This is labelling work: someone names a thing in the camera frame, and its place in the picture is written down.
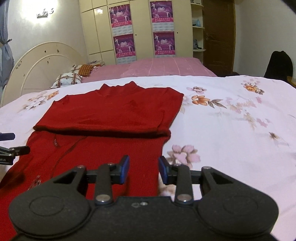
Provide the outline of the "black chair with jacket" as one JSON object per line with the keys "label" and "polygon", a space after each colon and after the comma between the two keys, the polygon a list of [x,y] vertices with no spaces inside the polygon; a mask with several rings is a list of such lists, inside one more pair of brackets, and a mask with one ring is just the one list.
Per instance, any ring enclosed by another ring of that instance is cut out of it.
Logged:
{"label": "black chair with jacket", "polygon": [[285,51],[274,51],[271,54],[264,78],[288,82],[293,77],[293,63]]}

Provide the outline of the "cream wardrobe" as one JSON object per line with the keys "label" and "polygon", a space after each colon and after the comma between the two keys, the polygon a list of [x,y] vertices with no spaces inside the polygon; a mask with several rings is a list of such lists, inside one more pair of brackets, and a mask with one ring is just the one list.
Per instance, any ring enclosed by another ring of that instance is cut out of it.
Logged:
{"label": "cream wardrobe", "polygon": [[[114,36],[111,30],[109,8],[123,4],[130,4],[132,34],[137,60],[155,57],[149,2],[80,1],[81,21],[89,61],[102,60],[106,65],[116,64]],[[172,4],[176,50],[176,54],[173,57],[192,57],[193,30],[191,3],[190,1],[172,1]]]}

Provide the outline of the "grey curtain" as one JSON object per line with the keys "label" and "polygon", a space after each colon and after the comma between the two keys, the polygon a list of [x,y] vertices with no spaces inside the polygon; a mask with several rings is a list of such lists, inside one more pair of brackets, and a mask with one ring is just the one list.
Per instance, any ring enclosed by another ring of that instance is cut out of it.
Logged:
{"label": "grey curtain", "polygon": [[14,66],[14,58],[9,45],[8,11],[10,1],[1,1],[1,88],[8,83]]}

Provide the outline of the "wall lamp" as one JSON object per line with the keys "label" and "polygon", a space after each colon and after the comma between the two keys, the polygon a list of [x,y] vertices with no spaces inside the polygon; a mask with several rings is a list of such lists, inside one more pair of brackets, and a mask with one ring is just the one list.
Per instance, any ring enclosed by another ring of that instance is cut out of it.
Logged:
{"label": "wall lamp", "polygon": [[55,11],[55,8],[44,8],[41,10],[38,10],[36,17],[38,19],[47,18],[49,15],[52,15]]}

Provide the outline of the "red knit sweater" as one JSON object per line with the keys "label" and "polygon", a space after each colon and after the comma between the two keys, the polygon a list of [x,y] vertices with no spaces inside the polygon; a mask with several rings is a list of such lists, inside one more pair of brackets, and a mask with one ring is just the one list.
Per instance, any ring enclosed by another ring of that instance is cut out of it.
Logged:
{"label": "red knit sweater", "polygon": [[1,240],[16,234],[8,211],[16,196],[79,165],[93,170],[128,155],[128,177],[113,186],[114,197],[156,196],[158,159],[182,101],[172,88],[130,82],[53,102],[28,139],[30,153],[1,181]]}

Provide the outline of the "upper left purple poster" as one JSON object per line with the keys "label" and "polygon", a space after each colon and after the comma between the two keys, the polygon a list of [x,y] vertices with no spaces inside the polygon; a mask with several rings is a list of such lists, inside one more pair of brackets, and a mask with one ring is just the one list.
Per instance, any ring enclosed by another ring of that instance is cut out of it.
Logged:
{"label": "upper left purple poster", "polygon": [[110,7],[109,15],[114,37],[133,33],[130,4]]}

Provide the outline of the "lower right purple poster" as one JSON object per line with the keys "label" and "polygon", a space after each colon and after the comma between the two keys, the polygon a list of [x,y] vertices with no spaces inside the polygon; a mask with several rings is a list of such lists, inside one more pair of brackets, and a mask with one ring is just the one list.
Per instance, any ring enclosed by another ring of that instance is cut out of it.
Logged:
{"label": "lower right purple poster", "polygon": [[175,34],[174,31],[153,32],[154,56],[175,56]]}

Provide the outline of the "cream corner shelf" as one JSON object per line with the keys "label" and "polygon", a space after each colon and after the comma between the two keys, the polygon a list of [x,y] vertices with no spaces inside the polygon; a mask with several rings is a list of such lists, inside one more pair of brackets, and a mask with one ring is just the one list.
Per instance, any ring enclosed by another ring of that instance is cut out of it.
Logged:
{"label": "cream corner shelf", "polygon": [[204,52],[204,5],[202,0],[191,1],[192,30],[193,30],[193,57],[203,63]]}

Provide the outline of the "cream round headboard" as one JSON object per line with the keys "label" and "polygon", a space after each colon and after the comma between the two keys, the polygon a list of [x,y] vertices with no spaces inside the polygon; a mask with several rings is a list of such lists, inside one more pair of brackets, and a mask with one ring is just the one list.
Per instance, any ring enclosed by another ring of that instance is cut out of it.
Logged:
{"label": "cream round headboard", "polygon": [[15,64],[1,96],[4,106],[24,94],[50,89],[56,78],[86,59],[62,42],[44,42],[27,51]]}

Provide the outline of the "lower left purple poster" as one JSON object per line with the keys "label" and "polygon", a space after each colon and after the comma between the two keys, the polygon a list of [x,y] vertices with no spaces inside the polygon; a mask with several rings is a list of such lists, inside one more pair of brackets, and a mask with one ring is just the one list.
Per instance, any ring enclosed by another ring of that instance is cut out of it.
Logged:
{"label": "lower left purple poster", "polygon": [[133,34],[113,37],[116,64],[128,64],[137,60]]}

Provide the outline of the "purple poster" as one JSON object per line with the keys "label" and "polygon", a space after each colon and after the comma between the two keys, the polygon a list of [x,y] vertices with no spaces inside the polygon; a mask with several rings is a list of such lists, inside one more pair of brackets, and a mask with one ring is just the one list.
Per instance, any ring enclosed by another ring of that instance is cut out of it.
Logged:
{"label": "purple poster", "polygon": [[133,34],[113,37],[116,64],[128,64],[137,60]]}
{"label": "purple poster", "polygon": [[175,34],[174,31],[153,32],[154,56],[175,56]]}
{"label": "purple poster", "polygon": [[130,4],[110,7],[109,15],[114,37],[133,33]]}
{"label": "purple poster", "polygon": [[152,31],[174,31],[174,17],[172,1],[150,1]]}

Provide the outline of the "white patterned pillow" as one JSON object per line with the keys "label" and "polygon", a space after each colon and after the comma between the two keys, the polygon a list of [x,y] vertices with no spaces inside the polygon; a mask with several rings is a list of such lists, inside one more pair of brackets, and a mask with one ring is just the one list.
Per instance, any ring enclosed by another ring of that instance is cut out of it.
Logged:
{"label": "white patterned pillow", "polygon": [[51,86],[52,89],[67,87],[71,85],[81,84],[82,83],[82,76],[76,73],[68,72],[60,74],[53,85]]}

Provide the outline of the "white floral duvet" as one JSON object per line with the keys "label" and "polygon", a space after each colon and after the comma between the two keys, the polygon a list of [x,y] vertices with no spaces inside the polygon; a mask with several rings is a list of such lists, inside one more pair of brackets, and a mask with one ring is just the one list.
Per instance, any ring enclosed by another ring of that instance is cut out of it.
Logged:
{"label": "white floral duvet", "polygon": [[295,240],[295,89],[283,81],[135,77],[30,93],[1,108],[1,133],[16,136],[1,147],[28,146],[53,102],[130,82],[183,94],[161,156],[190,168],[194,203],[175,204],[159,173],[156,196],[95,205],[101,165],[79,165],[10,202],[10,240]]}

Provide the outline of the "orange striped pillow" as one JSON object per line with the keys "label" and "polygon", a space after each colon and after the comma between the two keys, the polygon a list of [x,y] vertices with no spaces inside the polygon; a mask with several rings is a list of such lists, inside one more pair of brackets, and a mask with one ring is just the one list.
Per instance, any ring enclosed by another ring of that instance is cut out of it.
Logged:
{"label": "orange striped pillow", "polygon": [[102,60],[93,61],[88,64],[73,65],[70,72],[76,73],[82,77],[89,77],[94,68],[102,67],[104,65],[105,65],[105,63]]}

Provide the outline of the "brown wooden door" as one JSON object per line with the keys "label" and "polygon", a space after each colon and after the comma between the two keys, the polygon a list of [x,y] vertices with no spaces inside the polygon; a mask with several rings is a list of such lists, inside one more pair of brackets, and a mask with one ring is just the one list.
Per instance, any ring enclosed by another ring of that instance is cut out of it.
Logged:
{"label": "brown wooden door", "polygon": [[204,47],[203,64],[218,77],[233,72],[235,54],[234,1],[203,1]]}

